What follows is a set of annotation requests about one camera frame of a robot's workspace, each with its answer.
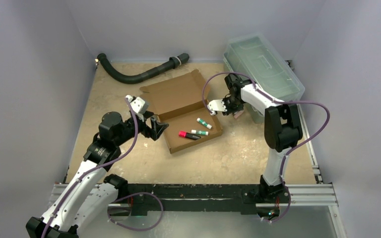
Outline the pink white clip tool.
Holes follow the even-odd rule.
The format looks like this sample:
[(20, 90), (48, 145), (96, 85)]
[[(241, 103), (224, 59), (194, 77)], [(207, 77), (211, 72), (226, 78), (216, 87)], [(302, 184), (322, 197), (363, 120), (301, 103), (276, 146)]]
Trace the pink white clip tool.
[(243, 112), (244, 112), (244, 111), (238, 111), (238, 112), (235, 112), (235, 113), (233, 113), (233, 117), (234, 117), (235, 119), (237, 119), (238, 117), (240, 117), (240, 116), (243, 114)]

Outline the black red marker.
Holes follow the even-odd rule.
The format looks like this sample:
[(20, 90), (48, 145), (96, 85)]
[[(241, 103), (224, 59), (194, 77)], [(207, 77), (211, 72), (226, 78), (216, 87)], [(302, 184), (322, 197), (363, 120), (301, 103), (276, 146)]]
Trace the black red marker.
[(201, 139), (201, 137), (199, 135), (188, 133), (188, 132), (185, 132), (185, 131), (180, 131), (179, 132), (179, 137), (187, 138), (187, 139), (191, 139), (191, 140), (199, 140), (199, 139)]

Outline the green white tube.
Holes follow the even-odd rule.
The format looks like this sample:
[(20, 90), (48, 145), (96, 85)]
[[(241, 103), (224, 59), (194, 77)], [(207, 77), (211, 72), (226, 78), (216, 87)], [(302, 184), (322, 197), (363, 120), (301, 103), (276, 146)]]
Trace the green white tube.
[(212, 125), (209, 124), (209, 123), (207, 123), (207, 122), (204, 121), (203, 119), (201, 119), (201, 118), (197, 118), (196, 121), (197, 121), (199, 124), (203, 125), (204, 127), (208, 128), (208, 129), (212, 129)]
[(202, 136), (208, 136), (209, 135), (208, 131), (194, 130), (194, 129), (191, 130), (191, 133), (195, 134), (195, 135), (202, 135)]

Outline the brown cardboard box sheet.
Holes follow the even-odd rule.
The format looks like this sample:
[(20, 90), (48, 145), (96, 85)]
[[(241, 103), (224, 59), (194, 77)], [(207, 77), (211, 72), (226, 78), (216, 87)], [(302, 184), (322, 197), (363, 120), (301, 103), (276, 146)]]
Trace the brown cardboard box sheet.
[[(211, 116), (205, 107), (209, 86), (199, 70), (184, 75), (140, 87), (140, 95), (148, 102), (148, 110), (158, 116), (160, 122), (168, 123), (169, 127), (163, 132), (171, 154), (192, 146), (207, 142), (223, 134), (223, 128), (216, 116)], [(199, 124), (201, 118), (212, 125), (208, 129)], [(199, 140), (179, 137), (180, 131), (208, 131), (208, 136)]]

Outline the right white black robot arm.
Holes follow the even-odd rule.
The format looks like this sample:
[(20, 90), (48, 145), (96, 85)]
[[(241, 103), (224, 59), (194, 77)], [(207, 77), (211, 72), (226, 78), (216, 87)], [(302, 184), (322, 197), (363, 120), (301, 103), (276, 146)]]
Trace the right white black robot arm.
[(223, 115), (236, 114), (244, 109), (245, 104), (263, 114), (263, 135), (270, 150), (258, 189), (249, 192), (248, 196), (255, 201), (270, 202), (284, 191), (285, 154), (296, 147), (303, 136), (297, 105), (285, 104), (236, 73), (228, 74), (225, 83), (229, 93), (222, 99)]

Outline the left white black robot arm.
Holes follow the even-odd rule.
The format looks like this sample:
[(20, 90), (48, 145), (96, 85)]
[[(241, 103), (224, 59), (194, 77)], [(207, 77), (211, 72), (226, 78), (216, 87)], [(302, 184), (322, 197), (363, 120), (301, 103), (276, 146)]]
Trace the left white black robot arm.
[(131, 114), (127, 120), (117, 112), (103, 115), (99, 131), (87, 148), (75, 177), (60, 197), (39, 218), (31, 217), (26, 229), (31, 238), (77, 238), (81, 229), (112, 202), (133, 203), (128, 181), (115, 174), (107, 175), (112, 164), (128, 153), (121, 153), (120, 145), (142, 134), (157, 140), (168, 123), (158, 122), (152, 112)]

